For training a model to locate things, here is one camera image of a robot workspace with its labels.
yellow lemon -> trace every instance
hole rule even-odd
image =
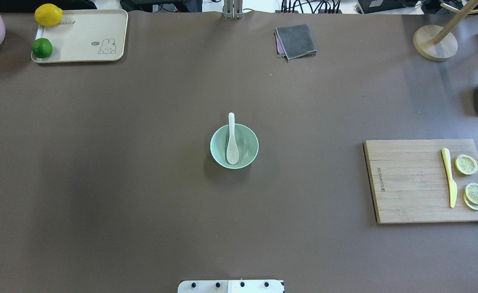
[[[62,20],[62,9],[55,4],[47,3],[35,11],[35,21],[41,26],[55,26]]]
[[[469,183],[465,187],[464,196],[473,204],[478,205],[478,184]]]
[[[460,173],[465,175],[472,175],[478,171],[478,164],[476,160],[467,155],[459,155],[454,159],[454,165]]]

green lime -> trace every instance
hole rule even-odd
[[[44,37],[35,39],[32,48],[33,53],[37,58],[47,58],[53,53],[53,45],[51,45],[51,42]]]

bunny illustration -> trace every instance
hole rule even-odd
[[[116,41],[114,39],[104,39],[98,54],[116,54]]]

wooden base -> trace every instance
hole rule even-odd
[[[442,41],[434,44],[433,39],[443,28],[430,24],[422,26],[412,36],[412,43],[425,58],[437,62],[451,59],[458,50],[458,42],[452,33],[447,34]]]

wooden cutting board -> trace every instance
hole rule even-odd
[[[453,178],[458,185],[454,208],[449,207],[442,148],[451,152]],[[460,154],[478,163],[472,139],[367,140],[364,152],[379,223],[478,221],[478,211],[463,200],[465,186],[478,183],[478,172],[463,175],[454,166]]]

